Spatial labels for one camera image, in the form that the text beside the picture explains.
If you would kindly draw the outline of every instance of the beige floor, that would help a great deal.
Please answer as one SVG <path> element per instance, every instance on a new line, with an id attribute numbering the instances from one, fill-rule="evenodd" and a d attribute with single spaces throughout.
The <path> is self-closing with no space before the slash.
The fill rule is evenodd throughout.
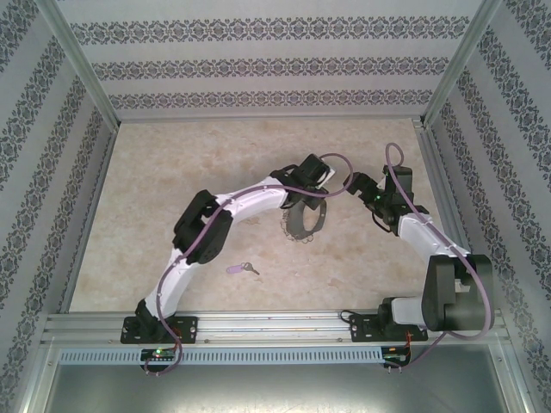
<path id="1" fill-rule="evenodd" d="M 340 152 L 356 170 L 382 177 L 386 142 L 413 168 L 416 203 L 439 222 L 410 120 L 273 120 L 123 125 L 78 277 L 72 311 L 133 311 L 170 256 L 172 228 L 193 196 L 223 194 L 300 163 Z M 347 176 L 339 160 L 327 185 Z M 420 293 L 425 268 L 413 249 L 378 229 L 349 194 L 328 200 L 323 231 L 311 243 L 286 238 L 282 211 L 239 223 L 221 254 L 196 273 L 181 310 L 375 308 L 386 296 Z M 252 262 L 260 272 L 229 275 Z"/>

